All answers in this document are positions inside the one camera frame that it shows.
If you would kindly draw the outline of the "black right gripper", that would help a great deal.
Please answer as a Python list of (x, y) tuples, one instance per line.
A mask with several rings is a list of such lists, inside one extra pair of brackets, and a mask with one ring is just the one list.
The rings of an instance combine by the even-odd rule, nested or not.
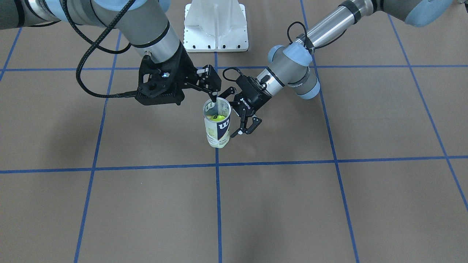
[(169, 73), (166, 88), (169, 92), (192, 88), (197, 91), (209, 92), (213, 103), (217, 101), (218, 92), (221, 90), (221, 79), (212, 65), (206, 65), (202, 69), (194, 67), (186, 49), (182, 44), (174, 55), (166, 61), (166, 72)]

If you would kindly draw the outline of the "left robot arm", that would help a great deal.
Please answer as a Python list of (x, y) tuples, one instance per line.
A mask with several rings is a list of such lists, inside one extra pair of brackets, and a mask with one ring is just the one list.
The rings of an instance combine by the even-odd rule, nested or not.
[(256, 112), (282, 88), (288, 86), (302, 99), (315, 97), (321, 88), (311, 72), (316, 50), (338, 40), (363, 17), (378, 11), (414, 27), (434, 22), (446, 12), (451, 0), (346, 0), (311, 29), (305, 30), (289, 45), (277, 45), (268, 53), (269, 65), (256, 77), (243, 73), (235, 80), (241, 89), (230, 102), (240, 118), (239, 128), (231, 134), (251, 134), (262, 122)]

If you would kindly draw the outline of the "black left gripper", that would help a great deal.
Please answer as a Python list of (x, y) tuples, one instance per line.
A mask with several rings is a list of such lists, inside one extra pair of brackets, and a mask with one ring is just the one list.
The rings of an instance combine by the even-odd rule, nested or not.
[[(262, 119), (258, 118), (255, 113), (272, 98), (272, 95), (266, 91), (266, 87), (261, 85), (256, 78), (241, 75), (235, 82), (241, 89), (241, 92), (236, 94), (236, 88), (231, 86), (218, 95), (219, 98), (224, 100), (228, 100), (229, 96), (235, 95), (234, 111), (240, 117), (240, 125), (230, 135), (231, 138), (234, 138), (238, 134), (251, 134), (256, 130), (262, 123)], [(247, 127), (249, 117), (252, 118), (252, 124)]]

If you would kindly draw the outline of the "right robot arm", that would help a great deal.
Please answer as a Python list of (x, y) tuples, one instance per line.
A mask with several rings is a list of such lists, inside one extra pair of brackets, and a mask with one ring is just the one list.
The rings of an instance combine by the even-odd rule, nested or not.
[[(184, 89), (205, 92), (216, 102), (221, 79), (212, 65), (198, 70), (166, 16), (162, 0), (2, 0), (1, 29), (68, 22), (90, 44), (77, 66), (76, 79), (94, 97), (135, 98), (142, 105), (184, 100)], [(142, 56), (135, 91), (98, 94), (81, 79), (88, 57), (99, 49), (121, 54), (134, 47)]]

